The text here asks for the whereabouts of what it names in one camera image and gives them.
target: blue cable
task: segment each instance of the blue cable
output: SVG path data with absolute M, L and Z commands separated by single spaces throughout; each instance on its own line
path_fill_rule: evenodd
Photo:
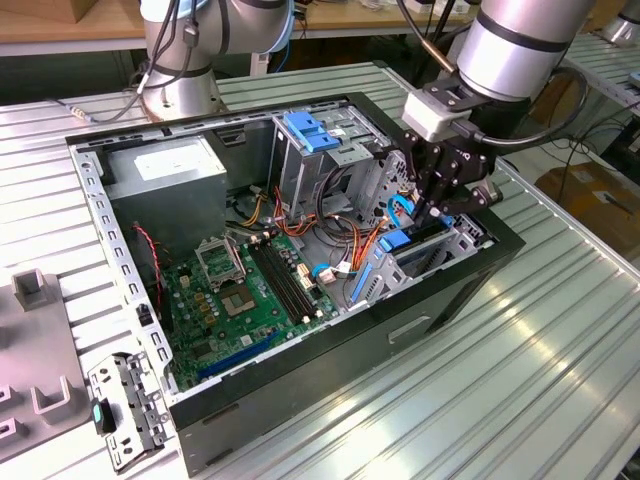
M 402 205 L 402 208 L 404 208 L 404 211 L 407 212 L 409 215 L 411 215 L 413 213 L 413 202 L 407 200 L 406 198 L 404 198 L 402 195 L 400 195 L 399 193 L 396 193 L 395 195 L 392 195 L 391 198 L 389 199 L 389 202 L 387 203 L 387 211 L 389 212 L 389 218 L 391 218 L 391 221 L 393 222 L 393 224 L 396 227 L 400 226 L 400 219 L 396 216 L 395 212 L 393 211 L 393 202 L 396 201 L 398 202 L 400 205 Z
M 280 70 L 282 70 L 282 67 L 284 67 L 284 64 L 287 63 L 287 60 L 289 60 L 289 53 L 291 53 L 291 42 L 287 43 L 287 51 L 284 54 L 284 58 L 282 59 L 282 63 L 280 63 L 278 68 L 276 68 L 276 70 L 273 73 L 279 73 Z
M 313 278 L 316 278 L 322 270 L 326 270 L 327 268 L 331 268 L 331 265 L 329 265 L 328 263 L 321 263 L 320 265 L 316 265 L 315 267 L 313 267 L 313 270 L 311 270 L 311 276 Z

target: green motherboard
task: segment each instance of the green motherboard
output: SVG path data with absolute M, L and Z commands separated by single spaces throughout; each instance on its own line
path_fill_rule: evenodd
M 173 351 L 171 370 L 180 391 L 198 384 L 209 376 L 207 372 L 231 368 L 337 315 L 331 299 L 318 286 L 310 288 L 308 277 L 301 278 L 298 265 L 308 270 L 290 240 L 276 237 L 271 247 L 288 267 L 291 278 L 304 287 L 304 295 L 315 309 L 315 315 L 304 317 L 304 321 L 288 315 L 256 265 L 249 245 L 237 249 L 246 270 L 244 281 L 227 282 L 218 291 L 211 288 L 195 255 L 163 269 L 172 316 L 172 328 L 165 328 L 165 335 Z M 208 255 L 205 262 L 209 273 L 232 267 L 224 249 Z

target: open computer tower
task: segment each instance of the open computer tower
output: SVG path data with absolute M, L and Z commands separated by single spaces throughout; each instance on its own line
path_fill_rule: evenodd
M 89 375 L 117 472 L 173 430 L 201 472 L 440 328 L 515 256 L 489 210 L 416 228 L 403 136 L 348 94 L 68 139 L 140 343 Z

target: ram slot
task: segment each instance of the ram slot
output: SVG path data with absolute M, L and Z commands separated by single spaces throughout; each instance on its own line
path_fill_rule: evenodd
M 249 252 L 294 324 L 298 325 L 305 316 L 313 315 L 311 301 L 273 247 L 252 245 Z

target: slotted metal worktable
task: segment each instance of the slotted metal worktable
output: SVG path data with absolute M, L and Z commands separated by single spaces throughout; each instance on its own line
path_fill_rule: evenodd
M 228 80 L 220 90 L 231 109 L 359 90 L 394 119 L 406 95 L 372 64 Z M 125 98 L 74 103 L 106 113 Z M 111 127 L 145 121 L 133 108 Z M 63 141 L 92 128 L 55 105 L 0 107 L 0 271 L 35 265 L 60 276 L 85 372 L 137 348 Z M 640 444 L 638 274 L 507 167 L 495 180 L 505 200 L 494 211 L 527 244 L 463 313 L 198 478 L 617 474 Z M 177 448 L 170 439 L 128 476 L 186 478 Z M 0 477 L 114 475 L 86 424 L 1 465 Z
M 640 102 L 640 89 L 627 81 L 630 73 L 640 71 L 640 46 L 619 48 L 594 34 L 578 35 L 564 62 L 580 70 L 589 85 L 621 106 Z M 631 111 L 640 114 L 640 106 Z

